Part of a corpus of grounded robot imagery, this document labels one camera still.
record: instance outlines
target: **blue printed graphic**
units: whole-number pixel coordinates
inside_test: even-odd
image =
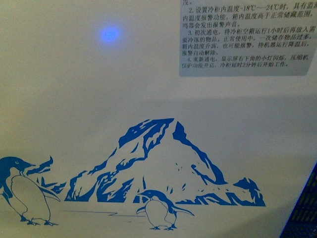
[[[35,180],[29,177],[50,171],[52,157],[37,167],[16,157],[5,157],[0,159],[0,192],[21,216],[21,221],[32,225],[40,224],[41,220],[44,225],[56,225],[50,222],[51,211],[46,198],[59,201],[57,195],[63,190],[65,201],[96,199],[107,203],[142,204],[136,214],[143,213],[141,217],[148,218],[153,230],[176,229],[178,213],[194,215],[182,206],[265,207],[263,195],[252,179],[227,181],[220,167],[187,137],[184,126],[174,119],[139,123],[119,138],[118,146],[106,160],[71,178],[67,190],[66,182],[47,183],[43,176]],[[11,168],[19,173],[11,174]],[[117,215],[116,212],[102,213]]]
[[[137,210],[137,214],[145,212],[149,222],[152,224],[153,230],[160,230],[159,227],[166,227],[165,230],[173,230],[177,227],[175,222],[177,213],[183,212],[194,216],[194,214],[186,209],[176,207],[164,193],[156,190],[146,190],[140,195],[149,198],[150,200],[144,207]]]
[[[60,199],[57,193],[65,186],[57,183],[45,184],[44,178],[41,184],[29,179],[27,176],[35,173],[48,171],[47,166],[53,163],[52,157],[48,162],[41,164],[38,168],[29,170],[26,175],[24,172],[27,168],[35,165],[27,163],[17,157],[4,157],[0,159],[0,191],[7,203],[18,213],[22,222],[28,225],[57,225],[50,221],[51,211],[47,204],[46,198],[50,197],[57,201]],[[11,169],[16,168],[18,174],[11,174]]]
[[[150,175],[134,172],[148,170]],[[148,199],[141,199],[140,192],[147,188],[170,194],[175,204],[265,206],[254,181],[228,183],[174,119],[146,120],[129,128],[107,160],[72,178],[65,201],[89,201],[95,196],[99,202],[145,203]]]

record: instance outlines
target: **blue mountain graphic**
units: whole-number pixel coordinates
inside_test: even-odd
[[[108,159],[70,180],[65,201],[95,197],[98,202],[145,203],[138,194],[146,189],[168,193],[176,204],[265,206],[254,181],[225,181],[174,119],[146,120],[129,128]]]

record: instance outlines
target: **instruction label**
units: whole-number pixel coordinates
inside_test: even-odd
[[[180,76],[307,74],[317,46],[317,1],[180,4]]]

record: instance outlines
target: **penguin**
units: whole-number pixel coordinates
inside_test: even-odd
[[[157,190],[146,190],[139,193],[141,196],[145,196],[150,200],[144,207],[137,210],[136,214],[145,212],[148,220],[153,226],[153,230],[160,230],[159,227],[166,227],[165,230],[171,231],[176,229],[175,222],[177,219],[177,213],[183,212],[194,216],[194,214],[186,209],[176,207],[166,195]]]
[[[28,225],[40,225],[36,221],[43,220],[44,225],[56,225],[50,222],[51,211],[46,197],[54,198],[57,201],[60,199],[54,192],[25,177],[24,170],[31,166],[35,165],[17,157],[0,159],[0,193],[13,210],[20,215],[22,222],[28,222]],[[19,175],[11,175],[12,168],[16,168]]]

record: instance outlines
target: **blue glowing dot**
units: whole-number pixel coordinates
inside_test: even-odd
[[[104,42],[115,42],[120,36],[120,31],[117,27],[108,27],[101,31],[101,39]]]

